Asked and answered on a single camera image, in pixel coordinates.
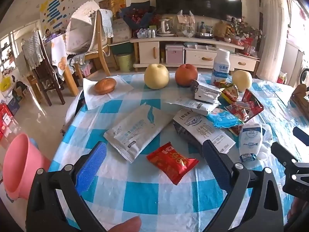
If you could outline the person's left hand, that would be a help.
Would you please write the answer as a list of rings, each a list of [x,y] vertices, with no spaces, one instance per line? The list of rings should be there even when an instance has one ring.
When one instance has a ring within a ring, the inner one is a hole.
[[[133,217],[121,224],[115,225],[108,232],[139,232],[141,219],[139,216]]]

